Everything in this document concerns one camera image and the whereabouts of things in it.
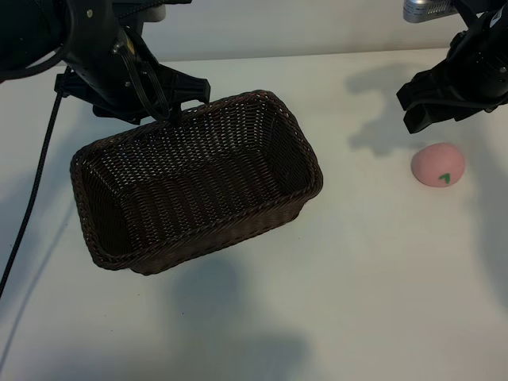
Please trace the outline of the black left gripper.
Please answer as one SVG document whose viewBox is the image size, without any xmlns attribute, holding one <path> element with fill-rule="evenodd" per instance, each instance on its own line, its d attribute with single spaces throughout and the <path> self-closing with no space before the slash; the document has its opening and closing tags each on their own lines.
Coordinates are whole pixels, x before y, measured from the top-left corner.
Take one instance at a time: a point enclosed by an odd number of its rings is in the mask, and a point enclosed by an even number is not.
<svg viewBox="0 0 508 381">
<path fill-rule="evenodd" d="M 55 14 L 74 38 L 63 61 L 64 95 L 99 117 L 137 124 L 150 116 L 181 123 L 182 103 L 210 102 L 210 83 L 158 62 L 141 37 L 146 22 L 165 18 L 166 1 L 56 1 Z"/>
</svg>

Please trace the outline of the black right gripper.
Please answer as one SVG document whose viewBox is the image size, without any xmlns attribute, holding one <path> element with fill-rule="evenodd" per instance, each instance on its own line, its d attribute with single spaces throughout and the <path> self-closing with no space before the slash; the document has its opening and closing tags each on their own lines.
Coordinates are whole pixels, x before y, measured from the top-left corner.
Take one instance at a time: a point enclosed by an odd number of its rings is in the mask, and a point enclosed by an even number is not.
<svg viewBox="0 0 508 381">
<path fill-rule="evenodd" d="M 445 59 L 418 72 L 396 95 L 410 134 L 506 104 L 507 28 L 470 28 L 457 34 Z"/>
</svg>

